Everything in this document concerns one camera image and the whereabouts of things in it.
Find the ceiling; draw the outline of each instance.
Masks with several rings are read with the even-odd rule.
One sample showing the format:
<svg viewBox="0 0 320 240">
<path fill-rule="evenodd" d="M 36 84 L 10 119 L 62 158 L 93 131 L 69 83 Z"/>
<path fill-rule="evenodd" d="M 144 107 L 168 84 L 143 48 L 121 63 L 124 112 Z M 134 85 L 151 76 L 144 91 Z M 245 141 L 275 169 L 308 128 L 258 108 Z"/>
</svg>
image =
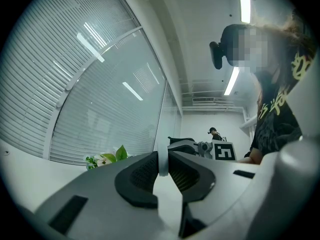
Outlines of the ceiling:
<svg viewBox="0 0 320 240">
<path fill-rule="evenodd" d="M 219 42 L 224 28 L 240 24 L 240 0 L 148 0 L 157 14 L 178 70 L 184 106 L 195 97 L 223 97 L 233 67 L 225 57 L 215 69 L 209 43 Z M 249 72 L 240 72 L 227 97 L 237 106 L 254 90 Z"/>
</svg>

